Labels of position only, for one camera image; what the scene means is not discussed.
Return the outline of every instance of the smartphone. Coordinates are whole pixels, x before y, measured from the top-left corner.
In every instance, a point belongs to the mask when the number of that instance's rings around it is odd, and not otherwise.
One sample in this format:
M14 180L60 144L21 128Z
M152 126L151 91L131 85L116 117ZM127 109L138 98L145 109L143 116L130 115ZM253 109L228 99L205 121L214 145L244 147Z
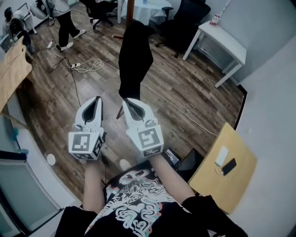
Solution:
M236 161L233 158L231 161L229 161L226 165L222 167L223 175L224 176L227 175L235 166L236 166Z

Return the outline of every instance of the white cable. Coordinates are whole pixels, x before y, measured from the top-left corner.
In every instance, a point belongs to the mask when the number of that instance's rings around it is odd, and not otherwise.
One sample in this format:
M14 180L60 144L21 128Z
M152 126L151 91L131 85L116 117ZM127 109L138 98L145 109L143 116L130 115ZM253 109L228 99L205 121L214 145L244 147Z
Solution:
M85 63L87 63L87 62L89 62L89 61L91 61L91 60L96 60L96 61L94 62L94 64L93 64L92 68L90 68L90 69L78 69L78 68L77 68L77 67L80 67L81 65L83 65L83 64L85 64ZM111 66L110 64L108 64L108 63L106 63L106 62L104 62L104 61L102 61L102 60L100 60L100 59L97 59L97 58L92 58L92 59L90 59L90 60L87 60L86 62L81 63L80 65L76 66L76 67L73 68L72 70L75 70L75 71L77 71L77 72L79 72L79 73L95 72L95 71L98 71L98 70L100 70L101 68L103 68L105 64L107 64L108 66L114 68L116 71L119 71L118 69L116 69L115 67Z
M48 50L47 50L47 52L48 52L50 55L52 55L52 56L57 56L57 57L62 58L62 59L65 61L66 65L68 66L68 68L69 68L70 70L76 70L77 72L80 72L80 73L85 73L85 72L89 72L89 71L92 71L92 72L94 72L94 71L98 71L98 70L100 70L101 68L104 67L104 63L107 64L108 66L114 68L116 71L119 71L117 68L111 66L110 64L108 64L108 63L106 63L106 62L104 62L104 61L102 61L102 60L100 60L100 59L96 59L96 58L92 58L92 59L90 59L90 60L87 60L86 62L81 63L81 64L79 65L79 66L81 66L81 65L83 65L83 64L85 64L85 63L87 63L87 62L89 62L89 61L91 61L91 60L96 60L96 62L93 64L93 66L92 66L91 69L76 69L76 67L72 69L72 68L70 68L70 66L67 64L67 62L66 62L66 60L65 60L64 57L59 56L59 55L55 55L55 54L51 54ZM181 111L179 108L177 108L174 104L172 104L172 103L171 103L170 101L168 101L166 98L164 98L163 96L161 96L160 94L158 94L157 92L155 92L155 91L154 91L153 89L151 89L150 87L144 85L143 83L141 83L141 84L142 84L144 87L146 87L147 89L149 89L151 92L153 92L154 94L156 94L156 95L158 95L159 97L161 97L163 100L165 100L167 103L169 103L169 104L170 104L171 106L173 106L175 109L177 109L180 113L182 113L183 115L185 115L190 121L192 121L193 123L195 123L196 125L198 125L198 126L201 127L202 129L204 129L204 130L207 131L208 133L210 133L210 134L214 135L215 137L217 137L217 135L216 135L215 133L213 133L213 132L207 130L205 127L201 126L198 122L196 122L196 121L194 121L193 119L191 119L187 114L185 114L183 111Z
M216 169L216 166L214 166L214 167L215 167L215 171L216 171L217 175L222 175L222 174L223 174L223 172L218 173L218 171L217 171L217 169Z
M170 105L172 105L173 107L175 107L179 112L181 112L182 114L184 114L189 120L191 120L193 123L195 123L196 125L200 126L202 129L204 129L205 131L207 131L208 133L214 135L217 137L217 135L209 130L207 130L205 127L201 126L198 122L194 121L193 119L191 119L187 114L185 114L183 111L181 111L180 109L178 109L174 104L172 104L170 101L168 101L166 98L162 97L160 94L158 94L157 92L155 92L154 90L152 90L151 88L149 88L148 86L144 85L143 83L141 83L144 87L146 87L147 89L149 89L150 91L152 91L153 93L155 93L156 95L158 95L159 97L161 97L163 100L165 100L167 103L169 103Z

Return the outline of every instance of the laminate flooring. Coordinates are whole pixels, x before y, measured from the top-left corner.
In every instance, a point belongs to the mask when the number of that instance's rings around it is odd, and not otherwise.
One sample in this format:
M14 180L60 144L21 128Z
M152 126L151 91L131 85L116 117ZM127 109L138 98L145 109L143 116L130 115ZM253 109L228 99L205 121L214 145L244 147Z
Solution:
M71 9L71 16L78 29L87 31L78 39L74 39L73 47L65 51L70 64L97 58L118 68L122 41L111 36L123 35L124 22L118 25L116 18L112 18L113 27L103 22L94 31L86 8L82 4L77 4ZM50 30L54 39L58 40L57 21ZM84 162L74 159L68 153L68 133L72 129L76 111L80 107L74 80L65 62L44 50L52 40L47 24L40 25L37 32L37 35L31 35L37 51L34 54L36 63L31 73L35 83L25 83L17 91L19 101L26 122L31 127L44 157L50 153L55 155L56 164L53 170L65 185L82 199ZM172 49L166 46L155 47L160 40L161 37L158 35L149 38L154 62L143 83L215 134L218 134L225 122L234 126L243 102L243 93L237 86L231 80L227 80L222 86L215 88L215 83L222 78L221 71L215 65L197 53L191 53L185 62L182 60L183 55L174 58ZM56 48L49 51L52 54L62 55ZM102 97L104 103L102 126L107 132L102 152L107 156L109 166L105 169L102 165L101 171L102 179L106 177L109 180L121 172L120 159L126 159L132 165L136 165L137 156L125 134L127 127L124 115L116 120L122 103L122 98L118 94L119 72L105 64L96 72L81 74L73 71L73 76L81 104L94 96ZM161 124L166 147L173 148L182 158L192 148L206 155L215 136L190 121L144 86L141 86L141 100L151 106Z

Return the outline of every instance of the black pants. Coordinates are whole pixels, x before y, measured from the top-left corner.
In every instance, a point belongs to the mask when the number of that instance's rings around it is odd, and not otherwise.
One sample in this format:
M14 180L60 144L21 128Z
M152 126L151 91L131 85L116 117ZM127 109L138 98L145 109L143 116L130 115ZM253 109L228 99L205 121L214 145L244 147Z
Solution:
M70 12L67 12L56 18L61 25L59 31L59 45L60 47L65 47L68 44L69 34L74 37L78 35L80 31L74 26L71 20Z

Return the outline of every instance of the black t-shirt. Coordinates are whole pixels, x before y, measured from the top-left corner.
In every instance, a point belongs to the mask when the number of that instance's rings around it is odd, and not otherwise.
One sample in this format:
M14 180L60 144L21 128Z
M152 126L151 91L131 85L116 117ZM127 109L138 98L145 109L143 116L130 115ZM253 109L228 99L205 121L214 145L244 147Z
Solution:
M210 196L188 198L179 204L167 193L149 162L113 178L104 194L106 205L98 215L67 207L56 236L207 237L208 230L227 236L247 236Z

